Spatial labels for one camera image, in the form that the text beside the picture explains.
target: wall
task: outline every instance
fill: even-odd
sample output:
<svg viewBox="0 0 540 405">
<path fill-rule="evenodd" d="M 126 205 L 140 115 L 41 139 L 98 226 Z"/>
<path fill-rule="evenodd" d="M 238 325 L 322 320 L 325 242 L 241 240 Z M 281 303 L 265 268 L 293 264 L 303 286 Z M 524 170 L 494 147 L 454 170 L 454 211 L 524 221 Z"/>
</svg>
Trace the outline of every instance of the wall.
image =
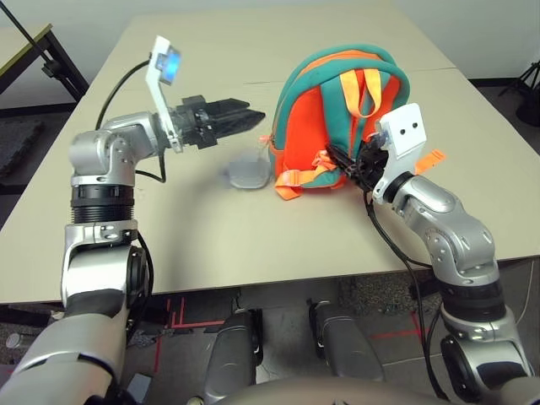
<svg viewBox="0 0 540 405">
<path fill-rule="evenodd" d="M 24 25 L 51 22 L 83 75 L 91 80 L 133 15 L 317 0 L 5 0 Z M 540 47 L 540 0 L 395 0 L 469 77 L 516 76 Z M 10 26 L 0 14 L 0 27 Z M 71 102 L 36 61 L 0 94 L 0 108 Z"/>
</svg>

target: backpack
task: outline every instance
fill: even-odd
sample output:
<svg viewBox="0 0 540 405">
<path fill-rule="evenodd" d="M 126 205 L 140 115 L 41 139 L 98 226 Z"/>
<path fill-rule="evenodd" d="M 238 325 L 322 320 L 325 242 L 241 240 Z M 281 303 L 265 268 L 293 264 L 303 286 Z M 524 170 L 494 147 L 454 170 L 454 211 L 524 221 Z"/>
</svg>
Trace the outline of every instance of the backpack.
<svg viewBox="0 0 540 405">
<path fill-rule="evenodd" d="M 408 95 L 407 76 L 377 46 L 336 46 L 305 59 L 285 83 L 274 116 L 269 149 L 278 194 L 290 200 L 303 189 L 342 186 L 345 177 L 326 146 L 354 159 L 375 123 Z"/>
</svg>

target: table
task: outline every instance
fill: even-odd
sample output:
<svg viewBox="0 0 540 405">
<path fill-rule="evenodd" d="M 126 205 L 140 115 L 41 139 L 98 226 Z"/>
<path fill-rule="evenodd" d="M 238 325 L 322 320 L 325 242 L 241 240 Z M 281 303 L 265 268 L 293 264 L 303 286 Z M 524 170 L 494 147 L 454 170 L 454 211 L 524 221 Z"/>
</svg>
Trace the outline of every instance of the table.
<svg viewBox="0 0 540 405">
<path fill-rule="evenodd" d="M 66 81 L 62 85 L 79 101 L 88 90 L 88 83 L 52 33 L 52 24 L 34 25 L 26 30 L 37 45 L 47 51 L 62 67 Z M 40 53 L 16 28 L 0 28 L 0 94 L 24 72 Z"/>
<path fill-rule="evenodd" d="M 284 202 L 271 186 L 246 192 L 219 179 L 232 157 L 270 133 L 279 92 L 293 68 L 319 48 L 355 41 L 386 48 L 409 76 L 410 100 L 423 109 L 426 151 L 439 148 L 448 155 L 427 176 L 488 226 L 498 259 L 537 255 L 540 158 L 390 3 L 361 3 L 135 18 L 0 233 L 6 269 L 0 302 L 59 299 L 63 226 L 70 219 L 69 144 L 94 127 L 105 97 L 148 56 L 156 34 L 184 55 L 179 79 L 165 89 L 171 105 L 189 95 L 207 101 L 235 97 L 267 118 L 249 132 L 220 139 L 217 147 L 168 151 L 164 185 L 138 178 L 135 217 L 154 259 L 154 292 L 402 270 L 352 187 Z M 389 32 L 377 30 L 381 26 Z M 138 73 L 118 93 L 108 117 L 153 109 Z M 138 168 L 157 172 L 158 164 L 145 160 Z M 427 260 L 419 238 L 388 207 L 378 213 L 409 256 Z"/>
</svg>

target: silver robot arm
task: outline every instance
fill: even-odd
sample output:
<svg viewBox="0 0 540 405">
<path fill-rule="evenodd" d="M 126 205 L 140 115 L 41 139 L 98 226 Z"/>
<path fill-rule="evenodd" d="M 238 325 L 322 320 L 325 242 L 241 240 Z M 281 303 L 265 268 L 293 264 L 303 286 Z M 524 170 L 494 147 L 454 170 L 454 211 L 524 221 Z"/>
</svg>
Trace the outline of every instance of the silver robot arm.
<svg viewBox="0 0 540 405">
<path fill-rule="evenodd" d="M 178 57 L 159 37 L 147 73 L 147 81 L 156 81 L 149 86 L 153 97 L 162 97 L 157 81 L 170 83 Z M 65 316 L 29 348 L 0 391 L 1 404 L 124 402 L 118 384 L 127 330 L 141 315 L 133 308 L 150 289 L 145 250 L 132 244 L 138 238 L 135 167 L 166 148 L 181 151 L 181 137 L 170 129 L 170 118 L 164 123 L 164 114 L 169 112 L 122 116 L 73 140 L 73 223 L 65 229 L 62 265 Z"/>
<path fill-rule="evenodd" d="M 386 114 L 379 130 L 388 160 L 374 181 L 373 198 L 390 203 L 428 249 L 450 333 L 441 351 L 454 391 L 466 402 L 535 402 L 540 380 L 532 377 L 514 315 L 505 305 L 493 236 L 455 195 L 411 174 L 425 142 L 417 105 Z"/>
</svg>

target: yellow strap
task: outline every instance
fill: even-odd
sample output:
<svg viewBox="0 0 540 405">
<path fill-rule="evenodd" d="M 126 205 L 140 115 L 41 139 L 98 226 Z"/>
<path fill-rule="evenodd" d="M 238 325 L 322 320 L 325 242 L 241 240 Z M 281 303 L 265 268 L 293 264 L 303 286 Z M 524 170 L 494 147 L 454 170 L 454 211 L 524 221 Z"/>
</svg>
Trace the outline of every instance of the yellow strap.
<svg viewBox="0 0 540 405">
<path fill-rule="evenodd" d="M 283 200 L 299 197 L 300 189 L 297 187 L 311 183 L 325 171 L 336 169 L 336 165 L 332 163 L 326 150 L 319 151 L 312 164 L 315 167 L 314 170 L 286 170 L 279 175 L 274 188 Z"/>
<path fill-rule="evenodd" d="M 368 118 L 381 108 L 381 75 L 377 69 L 364 69 L 365 87 L 373 100 L 373 110 L 367 116 L 360 112 L 360 87 L 356 72 L 349 70 L 339 75 L 348 112 L 356 118 Z"/>
</svg>

